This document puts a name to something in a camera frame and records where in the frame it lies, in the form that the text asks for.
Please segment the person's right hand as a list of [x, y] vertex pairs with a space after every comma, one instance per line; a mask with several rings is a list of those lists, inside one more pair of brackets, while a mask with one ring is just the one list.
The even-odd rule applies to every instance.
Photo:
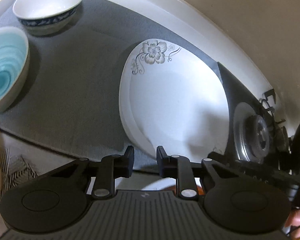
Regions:
[[288, 219], [285, 222], [285, 228], [297, 227], [293, 232], [290, 233], [292, 239], [300, 239], [300, 209], [292, 210]]

